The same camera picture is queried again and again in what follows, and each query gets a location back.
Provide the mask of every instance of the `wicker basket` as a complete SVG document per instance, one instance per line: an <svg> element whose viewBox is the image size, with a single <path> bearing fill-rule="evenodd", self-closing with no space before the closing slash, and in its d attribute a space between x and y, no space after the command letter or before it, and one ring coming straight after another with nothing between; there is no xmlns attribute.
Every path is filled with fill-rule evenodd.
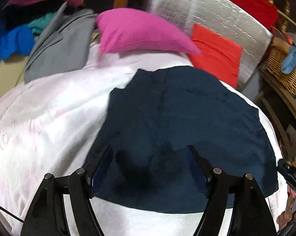
<svg viewBox="0 0 296 236"><path fill-rule="evenodd" d="M281 72L281 64L288 53L277 46L273 46L267 58L266 69L287 89L287 91L296 97L296 67L289 75Z"/></svg>

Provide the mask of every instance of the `pink pillow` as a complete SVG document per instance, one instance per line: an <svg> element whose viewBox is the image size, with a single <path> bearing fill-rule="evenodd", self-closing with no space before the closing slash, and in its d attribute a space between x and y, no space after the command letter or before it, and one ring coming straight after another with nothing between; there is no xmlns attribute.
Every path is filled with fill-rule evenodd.
<svg viewBox="0 0 296 236"><path fill-rule="evenodd" d="M177 27L150 13L118 8L98 15L100 53L161 50L200 55L196 45Z"/></svg>

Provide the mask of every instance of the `silver foil sheet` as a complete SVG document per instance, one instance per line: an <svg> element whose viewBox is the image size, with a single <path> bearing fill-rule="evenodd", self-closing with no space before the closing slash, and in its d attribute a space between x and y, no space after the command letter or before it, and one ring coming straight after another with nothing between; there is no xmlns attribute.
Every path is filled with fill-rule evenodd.
<svg viewBox="0 0 296 236"><path fill-rule="evenodd" d="M194 23L243 47L237 90L242 90L261 61L272 34L229 0L148 0L147 11L191 36Z"/></svg>

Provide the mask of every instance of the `pillow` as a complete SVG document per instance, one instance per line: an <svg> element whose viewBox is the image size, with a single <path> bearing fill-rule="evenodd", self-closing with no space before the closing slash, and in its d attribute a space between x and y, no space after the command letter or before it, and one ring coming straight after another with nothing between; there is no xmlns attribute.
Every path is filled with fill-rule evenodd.
<svg viewBox="0 0 296 236"><path fill-rule="evenodd" d="M198 24L194 24L191 40L202 51L201 55L188 54L193 66L236 89L243 48Z"/></svg>
<svg viewBox="0 0 296 236"><path fill-rule="evenodd" d="M98 15L100 53L129 50L161 50L200 55L199 49L177 27L164 19L130 8L118 8Z"/></svg>

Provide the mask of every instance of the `beige surface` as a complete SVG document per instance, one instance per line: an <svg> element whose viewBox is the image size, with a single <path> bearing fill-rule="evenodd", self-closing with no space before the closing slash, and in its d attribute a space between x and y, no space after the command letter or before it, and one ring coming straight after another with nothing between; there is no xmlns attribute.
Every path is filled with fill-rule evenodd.
<svg viewBox="0 0 296 236"><path fill-rule="evenodd" d="M0 59L0 98L23 81L23 70L28 56L11 55L5 62Z"/></svg>

